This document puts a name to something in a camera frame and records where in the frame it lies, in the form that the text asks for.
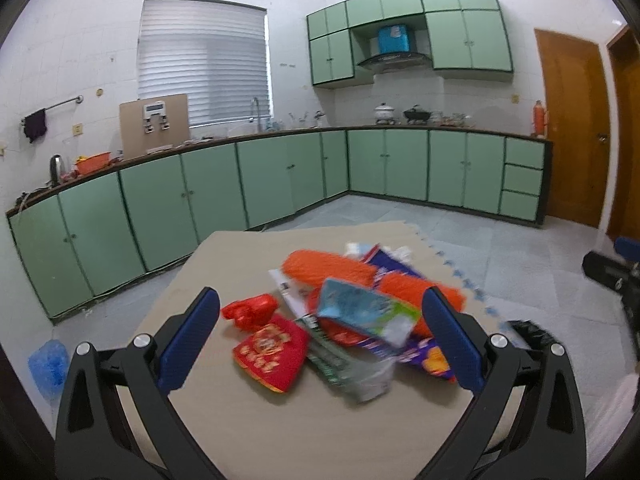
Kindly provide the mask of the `blue box above hood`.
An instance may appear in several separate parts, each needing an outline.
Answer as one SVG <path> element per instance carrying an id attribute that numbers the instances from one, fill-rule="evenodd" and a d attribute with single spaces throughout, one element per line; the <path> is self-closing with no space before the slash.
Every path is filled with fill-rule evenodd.
<path id="1" fill-rule="evenodd" d="M 411 52 L 413 44 L 413 30 L 406 24 L 388 25 L 378 30 L 379 54 Z"/>

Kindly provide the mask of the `red gold gift pouch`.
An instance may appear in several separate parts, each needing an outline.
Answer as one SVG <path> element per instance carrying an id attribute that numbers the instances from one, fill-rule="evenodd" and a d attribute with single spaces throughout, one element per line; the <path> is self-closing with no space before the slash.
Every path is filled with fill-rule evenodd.
<path id="1" fill-rule="evenodd" d="M 309 336 L 293 321 L 275 314 L 232 350 L 234 362 L 270 391 L 287 393 L 306 361 Z"/>

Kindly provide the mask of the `white cooking pot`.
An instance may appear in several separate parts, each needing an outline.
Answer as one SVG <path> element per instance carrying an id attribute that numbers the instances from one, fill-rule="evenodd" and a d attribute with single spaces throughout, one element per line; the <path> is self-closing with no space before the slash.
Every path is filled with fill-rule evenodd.
<path id="1" fill-rule="evenodd" d="M 377 125 L 395 125 L 395 109 L 386 103 L 381 103 L 374 109 L 374 119 Z"/>

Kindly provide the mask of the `window blinds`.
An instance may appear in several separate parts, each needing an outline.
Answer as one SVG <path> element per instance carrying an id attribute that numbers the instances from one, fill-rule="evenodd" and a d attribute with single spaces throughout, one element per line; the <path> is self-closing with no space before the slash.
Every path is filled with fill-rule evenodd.
<path id="1" fill-rule="evenodd" d="M 192 126 L 250 121 L 257 96 L 271 115 L 267 11 L 216 0 L 144 0 L 138 97 L 188 96 Z"/>

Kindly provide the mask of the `small red plastic bag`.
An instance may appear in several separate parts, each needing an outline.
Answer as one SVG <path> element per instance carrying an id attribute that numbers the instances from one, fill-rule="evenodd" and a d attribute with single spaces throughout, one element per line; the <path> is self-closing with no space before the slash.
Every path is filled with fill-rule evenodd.
<path id="1" fill-rule="evenodd" d="M 221 309 L 221 314 L 239 330 L 255 333 L 271 320 L 278 307 L 276 298 L 262 294 L 230 302 Z"/>

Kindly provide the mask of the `blue milk carton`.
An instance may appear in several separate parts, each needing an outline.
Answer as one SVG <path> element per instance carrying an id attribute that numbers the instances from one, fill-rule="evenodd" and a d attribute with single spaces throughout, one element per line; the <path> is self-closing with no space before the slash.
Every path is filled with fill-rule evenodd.
<path id="1" fill-rule="evenodd" d="M 400 350 L 420 320 L 411 304 L 333 278 L 321 288 L 317 316 Z"/>

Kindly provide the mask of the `orange foam net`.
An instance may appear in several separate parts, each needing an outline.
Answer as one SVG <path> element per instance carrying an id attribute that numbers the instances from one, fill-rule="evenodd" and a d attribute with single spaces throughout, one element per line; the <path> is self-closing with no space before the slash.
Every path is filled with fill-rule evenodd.
<path id="1" fill-rule="evenodd" d="M 425 292 L 433 287 L 439 289 L 454 310 L 461 312 L 465 309 L 466 298 L 461 289 L 397 271 L 371 274 L 364 284 L 377 289 L 380 294 L 411 304 L 419 313 L 422 312 L 422 299 Z"/>
<path id="2" fill-rule="evenodd" d="M 321 287 L 329 278 L 371 287 L 378 273 L 378 269 L 372 264 L 333 252 L 317 252 L 310 249 L 291 252 L 282 263 L 281 271 L 294 281 L 311 288 Z"/>

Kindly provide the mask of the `green milk carton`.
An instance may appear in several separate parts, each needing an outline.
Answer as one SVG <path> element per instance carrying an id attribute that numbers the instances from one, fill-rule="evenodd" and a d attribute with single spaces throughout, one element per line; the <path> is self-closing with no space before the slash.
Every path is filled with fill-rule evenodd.
<path id="1" fill-rule="evenodd" d="M 396 359 L 359 359 L 348 353 L 322 332 L 317 319 L 307 314 L 294 323 L 308 336 L 306 358 L 332 387 L 354 402 L 370 402 L 390 390 Z"/>

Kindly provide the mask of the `blue plastic bag on floor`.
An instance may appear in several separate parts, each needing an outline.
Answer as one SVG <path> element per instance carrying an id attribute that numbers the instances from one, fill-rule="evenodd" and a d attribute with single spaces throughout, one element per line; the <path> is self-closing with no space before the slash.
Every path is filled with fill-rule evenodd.
<path id="1" fill-rule="evenodd" d="M 70 356 L 64 344 L 57 339 L 47 341 L 28 358 L 27 364 L 43 399 L 55 403 L 62 396 L 70 367 Z"/>

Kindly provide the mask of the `electric kettle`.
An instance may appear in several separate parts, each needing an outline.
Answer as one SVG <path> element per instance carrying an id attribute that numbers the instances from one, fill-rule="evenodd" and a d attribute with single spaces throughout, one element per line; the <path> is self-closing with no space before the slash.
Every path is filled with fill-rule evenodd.
<path id="1" fill-rule="evenodd" d="M 64 159 L 61 155 L 55 154 L 49 160 L 49 174 L 52 188 L 63 183 Z"/>

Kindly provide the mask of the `green cabinets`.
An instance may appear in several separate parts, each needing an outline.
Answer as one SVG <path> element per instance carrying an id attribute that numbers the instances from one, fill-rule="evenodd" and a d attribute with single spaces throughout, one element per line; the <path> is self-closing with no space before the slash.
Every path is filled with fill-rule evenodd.
<path id="1" fill-rule="evenodd" d="M 499 0 L 346 0 L 306 16 L 311 83 L 321 88 L 372 84 L 381 74 L 358 64 L 378 55 L 378 30 L 406 24 L 411 52 L 432 59 L 444 78 L 513 77 L 513 58 Z"/>
<path id="2" fill-rule="evenodd" d="M 538 226 L 552 145 L 488 131 L 355 128 L 206 143 L 106 168 L 20 200 L 11 234 L 44 312 L 58 320 L 245 231 L 347 193 Z"/>

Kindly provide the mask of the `black wok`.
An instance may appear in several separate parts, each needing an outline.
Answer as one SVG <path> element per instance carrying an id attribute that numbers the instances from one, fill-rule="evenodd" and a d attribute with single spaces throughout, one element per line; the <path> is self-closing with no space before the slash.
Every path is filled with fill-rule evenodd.
<path id="1" fill-rule="evenodd" d="M 431 112 L 417 105 L 404 110 L 402 114 L 408 125 L 426 125 L 432 116 Z"/>

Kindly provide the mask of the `brown wooden door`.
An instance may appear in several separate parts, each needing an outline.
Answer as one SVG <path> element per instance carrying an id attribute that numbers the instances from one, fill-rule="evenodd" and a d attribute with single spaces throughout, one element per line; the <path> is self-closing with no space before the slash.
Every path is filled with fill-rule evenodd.
<path id="1" fill-rule="evenodd" d="M 552 142 L 548 214 L 595 228 L 608 183 L 611 132 L 600 49 L 550 30 L 535 35 Z"/>

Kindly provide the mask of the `clear green printed wrapper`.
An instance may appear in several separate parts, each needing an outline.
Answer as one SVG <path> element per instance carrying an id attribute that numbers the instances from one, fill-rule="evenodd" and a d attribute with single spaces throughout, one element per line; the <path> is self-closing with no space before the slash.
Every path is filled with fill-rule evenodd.
<path id="1" fill-rule="evenodd" d="M 276 283 L 283 304 L 293 318 L 315 315 L 319 299 L 319 289 L 305 285 L 294 278 L 289 278 L 280 269 L 268 271 L 270 278 Z"/>

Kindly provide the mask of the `blue cracker bag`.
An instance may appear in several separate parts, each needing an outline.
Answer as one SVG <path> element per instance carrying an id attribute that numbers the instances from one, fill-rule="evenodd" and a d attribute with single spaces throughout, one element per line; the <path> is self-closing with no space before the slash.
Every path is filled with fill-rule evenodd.
<path id="1" fill-rule="evenodd" d="M 437 288 L 448 304 L 460 312 L 466 303 L 463 292 L 424 278 L 380 245 L 370 249 L 362 261 L 375 267 L 373 291 L 385 299 L 390 307 L 390 314 L 386 315 L 387 326 L 382 329 L 381 335 L 385 342 L 400 350 L 398 362 L 454 382 L 454 372 L 422 314 L 422 299 L 429 289 Z"/>

